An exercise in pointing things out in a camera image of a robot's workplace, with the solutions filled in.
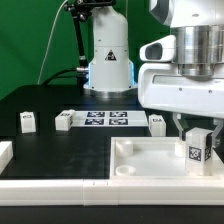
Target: small white cube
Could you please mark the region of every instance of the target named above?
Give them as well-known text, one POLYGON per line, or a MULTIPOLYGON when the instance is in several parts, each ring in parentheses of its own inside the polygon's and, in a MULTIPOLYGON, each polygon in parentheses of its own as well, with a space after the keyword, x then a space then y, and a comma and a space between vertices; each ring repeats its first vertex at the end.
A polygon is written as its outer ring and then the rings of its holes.
POLYGON ((12 142, 0 142, 0 174, 13 157, 12 142))
POLYGON ((75 110, 63 110, 55 118, 55 127, 57 131, 69 131, 72 127, 75 117, 75 110))
POLYGON ((22 133, 36 132, 36 123, 33 112, 20 113, 22 133))
POLYGON ((166 136, 166 122, 161 115, 149 116, 149 130, 152 137, 165 137, 166 136))
POLYGON ((212 174, 213 148, 207 145, 211 130, 193 128, 186 133, 186 171, 196 176, 212 174))

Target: white platform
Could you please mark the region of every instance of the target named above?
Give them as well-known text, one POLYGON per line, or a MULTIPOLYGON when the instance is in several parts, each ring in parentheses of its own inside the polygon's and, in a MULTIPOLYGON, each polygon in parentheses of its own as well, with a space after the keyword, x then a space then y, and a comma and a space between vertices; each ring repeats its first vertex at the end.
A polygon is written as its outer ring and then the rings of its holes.
POLYGON ((187 176, 184 159, 174 154, 177 140, 112 138, 109 180, 0 181, 0 205, 224 205, 218 156, 214 153, 212 176, 187 176), (116 141, 127 139, 133 154, 118 158, 116 141), (117 176, 120 165, 134 166, 135 175, 117 176))

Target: cube with marker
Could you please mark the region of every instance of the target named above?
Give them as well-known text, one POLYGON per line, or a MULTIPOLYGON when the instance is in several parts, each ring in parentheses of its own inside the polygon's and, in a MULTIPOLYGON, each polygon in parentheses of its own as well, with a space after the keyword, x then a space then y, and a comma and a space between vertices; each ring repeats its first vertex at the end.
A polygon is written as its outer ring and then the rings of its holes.
POLYGON ((149 116, 149 131, 152 137, 165 137, 166 136, 166 122, 161 115, 149 116))
POLYGON ((36 132, 36 122, 33 112, 20 113, 22 133, 36 132))
POLYGON ((75 110, 63 110, 55 118, 55 127, 57 131, 69 131, 72 127, 75 117, 75 110))
POLYGON ((190 175, 212 174, 211 130, 193 128, 186 133, 186 171, 190 175))

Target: table surface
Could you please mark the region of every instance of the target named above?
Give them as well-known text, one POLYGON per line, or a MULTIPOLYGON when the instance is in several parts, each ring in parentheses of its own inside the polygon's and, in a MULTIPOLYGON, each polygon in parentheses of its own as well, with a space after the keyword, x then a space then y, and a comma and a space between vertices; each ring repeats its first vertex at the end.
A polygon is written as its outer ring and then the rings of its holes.
MULTIPOLYGON (((14 158, 0 179, 108 179, 111 137, 150 136, 147 127, 84 127, 57 132, 54 118, 62 110, 143 110, 137 97, 105 100, 83 96, 75 86, 24 86, 0 101, 0 141, 13 141, 14 158), (22 134, 19 113, 33 111, 37 133, 22 134)), ((168 136, 178 132, 171 114, 168 136)), ((211 120, 189 120, 210 127, 211 120)), ((219 150, 223 158, 222 147, 219 150)), ((2 223, 213 223, 224 218, 224 206, 48 206, 1 207, 2 223)))

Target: green wall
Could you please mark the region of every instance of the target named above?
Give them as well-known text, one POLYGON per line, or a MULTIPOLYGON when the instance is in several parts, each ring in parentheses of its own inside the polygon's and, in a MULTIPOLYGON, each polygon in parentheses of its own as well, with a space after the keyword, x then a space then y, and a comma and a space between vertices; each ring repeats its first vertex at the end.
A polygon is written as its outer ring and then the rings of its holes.
MULTIPOLYGON (((17 87, 37 84, 52 24, 63 0, 0 0, 0 99, 17 87)), ((137 72, 142 62, 139 48, 168 34, 148 12, 148 0, 128 1, 130 59, 137 72)), ((117 0, 115 9, 126 14, 126 0, 117 0)), ((86 54, 93 57, 91 19, 82 24, 86 54)), ((72 18, 62 10, 42 81, 55 72, 78 65, 76 36, 72 18)), ((60 80, 75 84, 75 80, 60 80)))

